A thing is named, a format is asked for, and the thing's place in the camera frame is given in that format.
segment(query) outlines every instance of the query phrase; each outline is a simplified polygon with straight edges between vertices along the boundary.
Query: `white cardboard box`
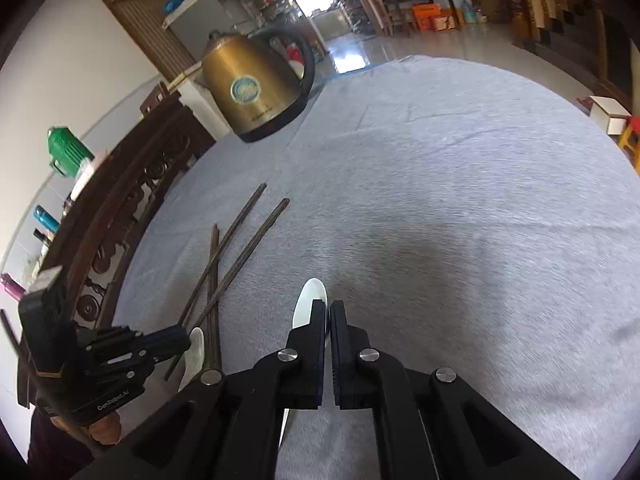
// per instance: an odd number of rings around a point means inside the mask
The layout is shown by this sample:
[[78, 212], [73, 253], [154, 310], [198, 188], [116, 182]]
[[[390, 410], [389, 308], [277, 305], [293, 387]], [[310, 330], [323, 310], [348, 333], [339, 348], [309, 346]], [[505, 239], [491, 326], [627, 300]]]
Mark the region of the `white cardboard box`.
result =
[[590, 96], [593, 106], [589, 117], [607, 134], [620, 135], [626, 127], [631, 114], [618, 101], [611, 97]]

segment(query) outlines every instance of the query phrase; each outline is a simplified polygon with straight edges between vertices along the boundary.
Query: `yellow stool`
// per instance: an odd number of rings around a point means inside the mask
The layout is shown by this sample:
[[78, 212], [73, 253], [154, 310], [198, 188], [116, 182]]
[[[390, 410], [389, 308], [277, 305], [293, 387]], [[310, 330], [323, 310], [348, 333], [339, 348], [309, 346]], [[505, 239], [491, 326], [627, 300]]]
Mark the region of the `yellow stool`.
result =
[[[640, 117], [631, 117], [626, 125], [625, 131], [622, 132], [618, 139], [618, 147], [623, 152], [629, 152], [631, 154], [631, 165], [636, 170], [636, 173], [640, 174]], [[631, 143], [632, 137], [635, 137], [635, 142]]]

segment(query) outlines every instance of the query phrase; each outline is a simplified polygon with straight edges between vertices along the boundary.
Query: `tiled floor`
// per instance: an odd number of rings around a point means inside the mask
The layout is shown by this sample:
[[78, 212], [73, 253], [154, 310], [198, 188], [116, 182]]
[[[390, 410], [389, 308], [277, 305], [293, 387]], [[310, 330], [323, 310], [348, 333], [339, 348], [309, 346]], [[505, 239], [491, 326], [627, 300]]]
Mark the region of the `tiled floor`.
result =
[[398, 33], [392, 38], [348, 34], [331, 40], [328, 47], [332, 59], [318, 66], [321, 76], [350, 72], [411, 54], [425, 54], [467, 59], [515, 72], [546, 86], [572, 104], [576, 104], [577, 97], [591, 94], [586, 86], [559, 68], [513, 46], [509, 25], [477, 24], [467, 25], [460, 31], [412, 32], [410, 38]]

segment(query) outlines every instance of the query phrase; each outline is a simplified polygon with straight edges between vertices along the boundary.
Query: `green plastic pitcher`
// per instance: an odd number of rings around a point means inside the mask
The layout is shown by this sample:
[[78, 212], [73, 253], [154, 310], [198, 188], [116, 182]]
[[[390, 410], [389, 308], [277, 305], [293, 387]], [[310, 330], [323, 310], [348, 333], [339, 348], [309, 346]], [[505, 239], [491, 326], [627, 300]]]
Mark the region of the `green plastic pitcher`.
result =
[[49, 165], [62, 176], [76, 177], [84, 158], [94, 160], [94, 154], [66, 126], [52, 126], [47, 134]]

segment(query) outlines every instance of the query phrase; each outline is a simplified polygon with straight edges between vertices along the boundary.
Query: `black kettle handle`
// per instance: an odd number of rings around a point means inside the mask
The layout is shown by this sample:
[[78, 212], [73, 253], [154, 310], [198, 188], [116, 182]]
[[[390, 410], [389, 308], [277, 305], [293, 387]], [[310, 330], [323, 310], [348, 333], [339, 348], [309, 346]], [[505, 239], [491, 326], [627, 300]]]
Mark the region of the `black kettle handle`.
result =
[[277, 36], [284, 36], [285, 38], [293, 40], [299, 47], [300, 52], [302, 52], [302, 57], [305, 62], [305, 73], [300, 81], [300, 93], [302, 94], [302, 97], [306, 99], [309, 96], [309, 92], [311, 92], [314, 77], [316, 76], [316, 60], [314, 59], [314, 53], [311, 50], [311, 45], [309, 45], [306, 38], [293, 27], [274, 26], [265, 28], [256, 32], [252, 39], [263, 41], [268, 45], [269, 40], [271, 38], [276, 38]]

